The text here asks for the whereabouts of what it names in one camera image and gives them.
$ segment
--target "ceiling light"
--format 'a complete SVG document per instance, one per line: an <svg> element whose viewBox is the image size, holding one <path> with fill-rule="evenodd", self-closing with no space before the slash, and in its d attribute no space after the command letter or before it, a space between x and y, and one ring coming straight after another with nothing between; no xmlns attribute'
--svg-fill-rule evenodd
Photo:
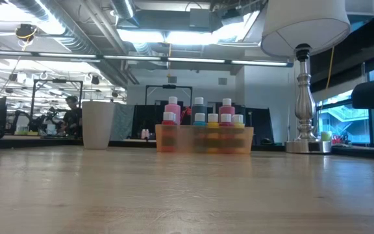
<svg viewBox="0 0 374 234"><path fill-rule="evenodd" d="M12 55L12 56L31 56L30 52L22 51L0 51L0 55Z"/></svg>
<svg viewBox="0 0 374 234"><path fill-rule="evenodd" d="M159 31L123 30L118 29L123 41L132 43L163 42L164 37Z"/></svg>
<svg viewBox="0 0 374 234"><path fill-rule="evenodd" d="M245 20L245 25L242 29L242 31L238 34L238 36L236 37L236 41L240 41L240 40L243 40L245 38L245 36L247 35L247 33L249 32L249 30L251 30L251 27L253 26L253 24L255 23L257 17L259 16L259 13L260 11L257 10L255 12L252 12L252 13L249 13L249 14L246 14L243 19Z"/></svg>
<svg viewBox="0 0 374 234"><path fill-rule="evenodd" d="M231 64L237 65L253 65L253 66L288 66L287 62L268 62L268 61L245 61L245 60L232 60Z"/></svg>
<svg viewBox="0 0 374 234"><path fill-rule="evenodd" d="M80 55L80 54L72 54L72 53L39 53L40 56L43 57L58 57L58 58L88 58L88 59L95 59L96 55Z"/></svg>
<svg viewBox="0 0 374 234"><path fill-rule="evenodd" d="M103 58L105 58L105 59L122 59L122 60L161 61L160 57L147 57L147 56L105 55Z"/></svg>
<svg viewBox="0 0 374 234"><path fill-rule="evenodd" d="M204 63L220 63L223 64L223 59L208 59L208 58L168 58L170 62L204 62Z"/></svg>
<svg viewBox="0 0 374 234"><path fill-rule="evenodd" d="M175 45L210 45L218 41L214 39L210 32L170 32L168 43Z"/></svg>

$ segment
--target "lampshade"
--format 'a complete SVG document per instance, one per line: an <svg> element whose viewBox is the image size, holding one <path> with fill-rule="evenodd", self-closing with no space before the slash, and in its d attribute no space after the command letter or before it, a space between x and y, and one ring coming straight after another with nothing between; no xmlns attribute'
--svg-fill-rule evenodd
<svg viewBox="0 0 374 234"><path fill-rule="evenodd" d="M349 33L345 0L269 0L261 47L268 55L289 57L308 44L314 54Z"/></svg>

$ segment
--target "yellow paint bottle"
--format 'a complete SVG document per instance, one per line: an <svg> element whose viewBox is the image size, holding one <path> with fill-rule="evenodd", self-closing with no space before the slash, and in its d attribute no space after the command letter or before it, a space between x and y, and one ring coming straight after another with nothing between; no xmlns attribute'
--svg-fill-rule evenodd
<svg viewBox="0 0 374 234"><path fill-rule="evenodd" d="M207 127L209 128L206 137L207 141L207 153L218 153L219 151L219 115L218 114L208 114L207 115Z"/></svg>

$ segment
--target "pink paint bottle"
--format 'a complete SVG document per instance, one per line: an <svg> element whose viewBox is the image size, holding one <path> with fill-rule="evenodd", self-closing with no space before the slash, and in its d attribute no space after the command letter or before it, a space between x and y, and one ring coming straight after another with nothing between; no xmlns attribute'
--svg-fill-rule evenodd
<svg viewBox="0 0 374 234"><path fill-rule="evenodd" d="M175 114L175 123L180 125L181 107L177 105L177 97L169 97L168 105L166 105L165 112L172 112Z"/></svg>
<svg viewBox="0 0 374 234"><path fill-rule="evenodd" d="M222 114L230 114L233 116L234 113L234 107L232 107L232 99L230 98L223 98L223 106L219 108L219 122L221 122L221 115Z"/></svg>

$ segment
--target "person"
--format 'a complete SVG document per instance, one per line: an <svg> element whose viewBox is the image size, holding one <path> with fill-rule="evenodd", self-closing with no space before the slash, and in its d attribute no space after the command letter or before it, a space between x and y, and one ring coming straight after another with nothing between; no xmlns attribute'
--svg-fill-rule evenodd
<svg viewBox="0 0 374 234"><path fill-rule="evenodd" d="M82 109L78 108L76 96L68 96L66 103L71 110L68 110L63 117L62 130L69 136L82 136Z"/></svg>

